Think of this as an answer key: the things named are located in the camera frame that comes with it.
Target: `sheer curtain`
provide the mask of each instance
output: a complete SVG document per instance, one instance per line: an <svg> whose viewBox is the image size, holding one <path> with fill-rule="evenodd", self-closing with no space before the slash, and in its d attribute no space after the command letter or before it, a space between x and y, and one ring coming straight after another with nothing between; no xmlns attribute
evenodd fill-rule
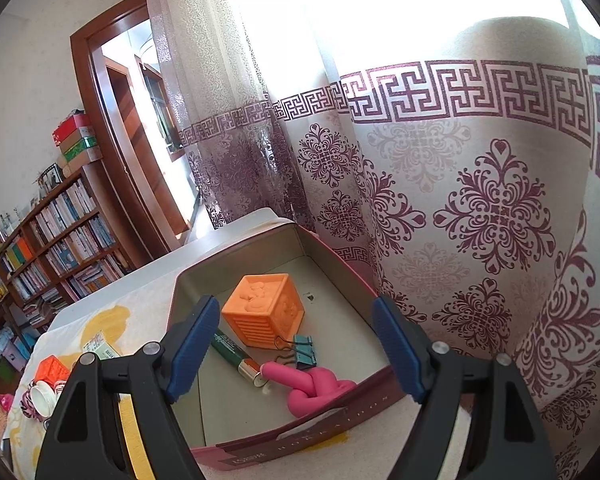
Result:
<svg viewBox="0 0 600 480"><path fill-rule="evenodd" d="M214 224L270 205L433 338L512 354L573 478L600 443L600 29L581 1L147 1Z"/></svg>

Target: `white cup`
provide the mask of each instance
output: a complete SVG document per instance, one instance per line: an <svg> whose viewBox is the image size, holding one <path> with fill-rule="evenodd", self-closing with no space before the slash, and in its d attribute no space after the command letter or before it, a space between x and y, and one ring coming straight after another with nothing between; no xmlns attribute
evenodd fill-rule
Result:
<svg viewBox="0 0 600 480"><path fill-rule="evenodd" d="M31 403L40 416L50 417L56 407L57 399L53 388L45 383L38 381L30 391Z"/></svg>

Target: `wooden bookshelf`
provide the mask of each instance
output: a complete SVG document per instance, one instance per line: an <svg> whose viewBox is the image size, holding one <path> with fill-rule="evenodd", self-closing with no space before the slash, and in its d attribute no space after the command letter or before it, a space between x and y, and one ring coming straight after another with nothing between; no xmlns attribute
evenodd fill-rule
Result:
<svg viewBox="0 0 600 480"><path fill-rule="evenodd" d="M78 180L84 185L84 190L93 199L95 208L92 211L85 213L77 221L64 229L59 235L42 245L34 234L33 229L35 229L35 227L33 226L32 221L36 219L36 216L40 214L43 209L50 205L52 206L52 201L60 197L61 193L69 189ZM100 248L95 256L83 261L78 260L78 265L67 272L56 272L46 258L46 254L54 245L71 234L71 232L87 225L89 220L96 218L96 216L99 217L100 221L106 226L113 244L105 248ZM21 264L21 266L13 272L10 272L4 265L2 257L17 236L21 236L24 241L26 241L28 248L32 253L32 257L24 264ZM27 214L26 218L18 225L14 232L11 233L0 248L0 280L7 287L14 303L20 308L23 308L26 304L33 303L52 288L55 288L58 291L67 304L72 304L74 303L74 300L68 291L68 288L70 287L68 280L115 251L119 251L126 260L130 267L130 271L147 264L151 260L148 251L139 239L136 231L133 229L129 218L126 216L102 162L98 160L83 166L80 168L80 171L77 171L63 180L56 188L45 196L29 214ZM14 280L27 270L33 262L38 262L38 265L44 270L46 276L49 278L49 284L42 290L32 294L30 298L23 299L14 284ZM45 320L52 319L55 314L56 313L51 313L50 315L46 315ZM40 322L35 323L36 326L42 326L43 324Z"/></svg>

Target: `stacked boxes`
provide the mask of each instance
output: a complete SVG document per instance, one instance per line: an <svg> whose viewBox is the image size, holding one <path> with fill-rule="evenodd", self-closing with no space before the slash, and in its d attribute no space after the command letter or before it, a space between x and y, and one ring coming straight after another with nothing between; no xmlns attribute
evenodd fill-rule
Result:
<svg viewBox="0 0 600 480"><path fill-rule="evenodd" d="M102 158L91 121L86 114L74 114L65 119L54 131L54 141L67 161L69 174Z"/></svg>

